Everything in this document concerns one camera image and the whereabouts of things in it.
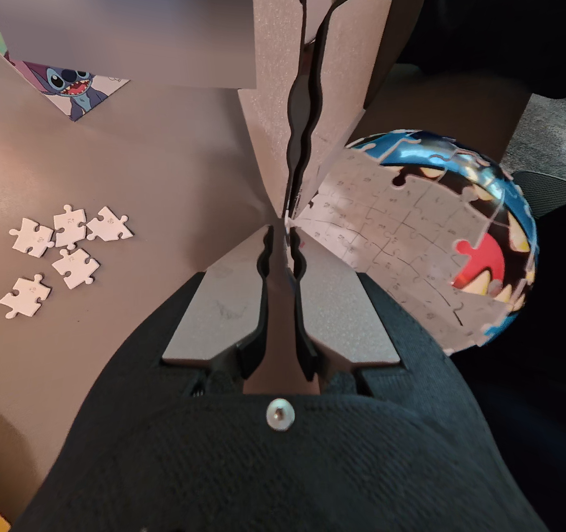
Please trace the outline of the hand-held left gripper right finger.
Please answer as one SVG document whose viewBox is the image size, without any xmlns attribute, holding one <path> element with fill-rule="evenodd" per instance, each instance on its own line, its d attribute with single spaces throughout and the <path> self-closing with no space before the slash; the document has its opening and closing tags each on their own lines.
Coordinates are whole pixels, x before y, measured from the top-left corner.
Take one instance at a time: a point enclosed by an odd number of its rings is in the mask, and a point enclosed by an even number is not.
<svg viewBox="0 0 566 532">
<path fill-rule="evenodd" d="M 292 228 L 297 358 L 307 380 L 400 365 L 357 273 L 301 228 Z"/>
</svg>

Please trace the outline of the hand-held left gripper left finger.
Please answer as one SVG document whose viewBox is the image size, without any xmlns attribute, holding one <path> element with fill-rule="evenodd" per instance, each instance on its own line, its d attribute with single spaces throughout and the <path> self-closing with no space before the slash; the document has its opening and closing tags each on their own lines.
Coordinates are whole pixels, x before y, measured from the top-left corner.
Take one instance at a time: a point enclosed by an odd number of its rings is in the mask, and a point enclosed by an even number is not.
<svg viewBox="0 0 566 532">
<path fill-rule="evenodd" d="M 264 225 L 209 266 L 169 341 L 169 365 L 249 378 L 266 350 L 272 226 Z"/>
</svg>

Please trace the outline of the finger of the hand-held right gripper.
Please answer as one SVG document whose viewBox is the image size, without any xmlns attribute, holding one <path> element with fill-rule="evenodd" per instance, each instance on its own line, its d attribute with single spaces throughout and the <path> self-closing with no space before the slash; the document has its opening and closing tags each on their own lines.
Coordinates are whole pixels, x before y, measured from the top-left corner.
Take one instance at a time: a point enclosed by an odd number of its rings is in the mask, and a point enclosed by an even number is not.
<svg viewBox="0 0 566 532">
<path fill-rule="evenodd" d="M 285 214 L 292 138 L 289 99 L 303 48 L 301 0 L 253 0 L 256 87 L 240 89 L 252 148 L 265 191 L 278 217 Z"/>
<path fill-rule="evenodd" d="M 314 41 L 310 112 L 289 192 L 296 219 L 321 186 L 362 116 L 392 0 L 337 0 Z"/>
</svg>

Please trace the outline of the blue cartoon puzzle ball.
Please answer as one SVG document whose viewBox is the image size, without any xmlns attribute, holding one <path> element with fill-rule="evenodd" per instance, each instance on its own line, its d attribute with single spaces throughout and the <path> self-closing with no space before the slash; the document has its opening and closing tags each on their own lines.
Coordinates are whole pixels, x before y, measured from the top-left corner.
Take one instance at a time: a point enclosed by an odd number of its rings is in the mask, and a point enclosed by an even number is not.
<svg viewBox="0 0 566 532">
<path fill-rule="evenodd" d="M 370 277 L 447 352 L 502 334 L 535 280 L 537 228 L 512 175 L 423 130 L 348 145 L 290 224 Z"/>
</svg>

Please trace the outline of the white puzzle piece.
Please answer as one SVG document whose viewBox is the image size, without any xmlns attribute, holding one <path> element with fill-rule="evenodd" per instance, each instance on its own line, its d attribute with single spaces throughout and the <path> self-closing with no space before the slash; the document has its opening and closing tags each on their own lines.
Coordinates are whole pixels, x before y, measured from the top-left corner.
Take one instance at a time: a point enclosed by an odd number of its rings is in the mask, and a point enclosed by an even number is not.
<svg viewBox="0 0 566 532">
<path fill-rule="evenodd" d="M 65 204 L 63 213 L 53 216 L 55 242 L 54 247 L 69 251 L 77 249 L 77 243 L 86 237 L 86 213 L 84 209 L 73 209 Z"/>
<path fill-rule="evenodd" d="M 41 258 L 47 249 L 55 245 L 52 240 L 53 232 L 52 229 L 24 217 L 20 229 L 10 229 L 9 235 L 17 237 L 12 246 L 13 249 L 35 258 Z"/>
<path fill-rule="evenodd" d="M 32 280 L 18 278 L 12 290 L 1 298 L 1 304 L 10 309 L 5 315 L 6 319 L 13 319 L 18 315 L 30 318 L 36 314 L 52 291 L 42 280 L 41 274 L 36 274 Z"/>
<path fill-rule="evenodd" d="M 69 289 L 81 284 L 91 285 L 95 280 L 92 275 L 99 269 L 100 263 L 83 249 L 70 253 L 67 249 L 60 250 L 61 259 L 52 263 L 53 269 L 63 277 Z"/>
<path fill-rule="evenodd" d="M 300 271 L 300 261 L 298 260 L 297 249 L 296 249 L 296 231 L 293 221 L 289 217 L 284 219 L 284 258 L 286 267 L 289 275 L 293 278 L 297 278 L 297 274 Z"/>
<path fill-rule="evenodd" d="M 129 220 L 127 215 L 117 217 L 105 206 L 98 212 L 98 216 L 100 218 L 94 217 L 86 224 L 89 231 L 86 239 L 89 241 L 100 238 L 108 242 L 117 241 L 119 239 L 129 239 L 134 236 L 126 226 L 126 222 Z"/>
</svg>

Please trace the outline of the person's right forearm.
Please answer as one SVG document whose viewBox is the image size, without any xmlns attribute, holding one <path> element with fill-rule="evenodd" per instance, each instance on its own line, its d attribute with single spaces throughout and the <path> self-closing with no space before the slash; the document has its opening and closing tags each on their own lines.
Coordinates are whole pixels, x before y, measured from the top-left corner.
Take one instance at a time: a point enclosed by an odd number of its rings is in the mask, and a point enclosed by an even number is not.
<svg viewBox="0 0 566 532">
<path fill-rule="evenodd" d="M 489 72 L 565 99 L 565 0 L 424 0 L 397 62 Z"/>
</svg>

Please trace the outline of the cartoon printed puzzle box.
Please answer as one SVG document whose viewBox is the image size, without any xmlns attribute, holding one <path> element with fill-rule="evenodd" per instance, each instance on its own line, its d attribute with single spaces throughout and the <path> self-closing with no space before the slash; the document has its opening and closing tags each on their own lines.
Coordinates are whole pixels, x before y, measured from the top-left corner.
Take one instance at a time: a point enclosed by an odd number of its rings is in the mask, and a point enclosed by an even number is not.
<svg viewBox="0 0 566 532">
<path fill-rule="evenodd" d="M 1 55 L 27 82 L 47 97 L 71 121 L 76 122 L 109 98 L 128 79 L 94 75 L 88 71 L 64 69 L 11 57 L 1 36 Z"/>
</svg>

